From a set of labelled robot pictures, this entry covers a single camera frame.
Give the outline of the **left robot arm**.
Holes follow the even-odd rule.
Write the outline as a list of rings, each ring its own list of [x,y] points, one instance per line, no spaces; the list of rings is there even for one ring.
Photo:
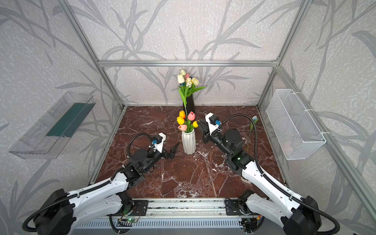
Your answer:
[[[139,149],[131,161],[114,175],[91,186],[66,192],[53,192],[32,220],[39,235],[67,235],[70,230],[105,215],[129,212],[132,199],[126,191],[145,180],[148,172],[161,158],[174,158],[179,143],[169,151],[165,148]]]

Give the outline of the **light blue tulip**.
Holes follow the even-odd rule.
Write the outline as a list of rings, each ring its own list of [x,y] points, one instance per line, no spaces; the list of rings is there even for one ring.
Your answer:
[[[252,131],[254,129],[254,124],[256,124],[259,119],[258,119],[257,116],[253,116],[252,120],[253,120],[253,122],[250,123],[249,135],[248,135],[248,138],[247,138],[247,151],[249,150],[249,145],[250,145],[250,142],[251,142],[251,134],[252,134]]]

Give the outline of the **pale yellow tulip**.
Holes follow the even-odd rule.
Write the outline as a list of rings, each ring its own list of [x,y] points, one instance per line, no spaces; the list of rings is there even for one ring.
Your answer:
[[[187,77],[186,78],[186,87],[191,88],[192,85],[193,85],[192,78],[191,77]]]

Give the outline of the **black cylindrical vase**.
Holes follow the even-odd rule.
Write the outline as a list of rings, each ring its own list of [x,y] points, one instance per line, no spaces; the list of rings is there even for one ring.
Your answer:
[[[196,112],[193,95],[186,98],[186,106],[184,105],[184,102],[183,102],[182,109],[185,112],[186,116],[188,116],[190,112],[193,112],[193,113]]]

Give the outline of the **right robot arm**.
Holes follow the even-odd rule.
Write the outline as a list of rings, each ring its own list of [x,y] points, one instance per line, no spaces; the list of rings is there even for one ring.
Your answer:
[[[245,144],[236,129],[221,134],[218,116],[209,113],[205,121],[199,121],[203,142],[212,142],[227,156],[228,167],[258,187],[267,198],[256,193],[245,193],[243,210],[258,213],[283,228],[287,235],[317,235],[322,225],[317,213],[317,202],[310,196],[302,198],[291,191],[258,164],[256,155],[243,149]]]

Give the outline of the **bunch of remaining tulips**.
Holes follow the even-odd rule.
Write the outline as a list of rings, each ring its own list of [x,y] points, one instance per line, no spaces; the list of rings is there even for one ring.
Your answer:
[[[178,129],[184,133],[191,133],[195,128],[198,128],[198,121],[194,112],[190,112],[188,115],[182,110],[177,117]]]

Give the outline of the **white ribbed vase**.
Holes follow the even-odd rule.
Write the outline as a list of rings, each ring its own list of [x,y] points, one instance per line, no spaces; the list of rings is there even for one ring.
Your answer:
[[[182,132],[182,144],[186,154],[191,155],[196,151],[196,136],[194,130],[189,133]]]

